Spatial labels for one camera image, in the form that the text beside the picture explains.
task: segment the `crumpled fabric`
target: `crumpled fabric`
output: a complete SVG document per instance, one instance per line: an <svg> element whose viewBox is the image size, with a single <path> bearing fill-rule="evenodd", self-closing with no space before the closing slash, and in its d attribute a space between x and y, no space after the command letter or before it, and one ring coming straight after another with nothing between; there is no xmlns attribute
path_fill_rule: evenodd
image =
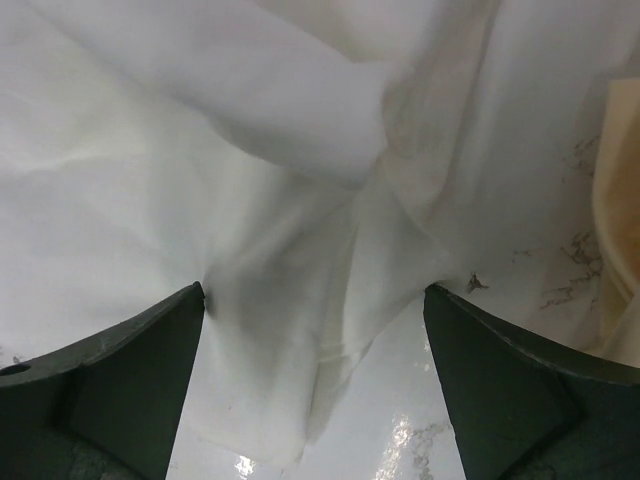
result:
<svg viewBox="0 0 640 480"><path fill-rule="evenodd" d="M603 260L600 345L593 354L640 367L640 78L610 83L593 181Z"/></svg>
<svg viewBox="0 0 640 480"><path fill-rule="evenodd" d="M431 283L585 348L593 159L639 15L630 0L5 0L3 361L200 280L184 419L286 466Z"/></svg>

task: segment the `wrinkled sheet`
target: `wrinkled sheet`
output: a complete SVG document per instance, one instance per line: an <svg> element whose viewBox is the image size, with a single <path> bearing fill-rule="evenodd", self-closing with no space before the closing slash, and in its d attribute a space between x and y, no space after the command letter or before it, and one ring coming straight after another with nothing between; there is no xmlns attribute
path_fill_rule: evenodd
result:
<svg viewBox="0 0 640 480"><path fill-rule="evenodd" d="M184 417L286 466L433 282L588 347L639 29L635 0L3 1L1 360L200 280Z"/></svg>

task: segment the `white cloth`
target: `white cloth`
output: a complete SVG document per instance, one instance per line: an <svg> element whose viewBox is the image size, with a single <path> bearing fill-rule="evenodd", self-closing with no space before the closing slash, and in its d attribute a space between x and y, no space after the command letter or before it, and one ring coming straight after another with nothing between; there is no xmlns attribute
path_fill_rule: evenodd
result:
<svg viewBox="0 0 640 480"><path fill-rule="evenodd" d="M5 359L202 280L185 417L286 465L316 378L430 283L587 344L589 161L639 29L635 0L4 0Z"/></svg>

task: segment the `shiny floor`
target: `shiny floor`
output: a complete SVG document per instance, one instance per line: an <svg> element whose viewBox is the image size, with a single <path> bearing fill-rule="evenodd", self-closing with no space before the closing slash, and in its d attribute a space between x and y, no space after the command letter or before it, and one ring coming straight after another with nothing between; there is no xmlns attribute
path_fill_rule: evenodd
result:
<svg viewBox="0 0 640 480"><path fill-rule="evenodd" d="M178 432L168 480L464 480L422 320L413 302L376 339L326 430L285 471Z"/></svg>

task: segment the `dark stain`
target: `dark stain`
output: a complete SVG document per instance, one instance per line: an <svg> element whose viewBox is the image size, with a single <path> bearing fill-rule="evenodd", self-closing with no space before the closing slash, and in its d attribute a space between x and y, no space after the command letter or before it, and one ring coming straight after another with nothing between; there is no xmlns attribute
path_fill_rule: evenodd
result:
<svg viewBox="0 0 640 480"><path fill-rule="evenodd" d="M467 283L467 293L471 293L474 290L486 290L488 288L487 285L483 285L480 280L478 280L476 272L471 272L471 278L469 279L469 283Z"/></svg>
<svg viewBox="0 0 640 480"><path fill-rule="evenodd" d="M533 257L533 252L531 250L514 250L514 255L524 255L525 257Z"/></svg>
<svg viewBox="0 0 640 480"><path fill-rule="evenodd" d="M420 472L419 480L434 480L430 470L430 455L436 436L451 430L448 421L433 423L427 428L415 430L411 437L413 444L413 466Z"/></svg>
<svg viewBox="0 0 640 480"><path fill-rule="evenodd" d="M602 256L600 255L598 241L593 230L574 235L569 248L562 247L562 252L576 265L586 267L589 273L600 275L602 271Z"/></svg>
<svg viewBox="0 0 640 480"><path fill-rule="evenodd" d="M565 155L560 155L560 158L569 168L579 173L585 174L590 178L593 178L595 172L595 160L597 154L597 147L600 145L600 135L596 135L588 140L582 140L576 143L573 147L570 158Z"/></svg>
<svg viewBox="0 0 640 480"><path fill-rule="evenodd" d="M576 292L578 290L582 290L586 284L591 282L591 279L594 276L594 274L588 273L584 277L577 277L569 280L568 287L555 288L553 290L546 291L545 293L550 295L551 298L540 307L540 310L544 310L552 305L562 305L572 301Z"/></svg>

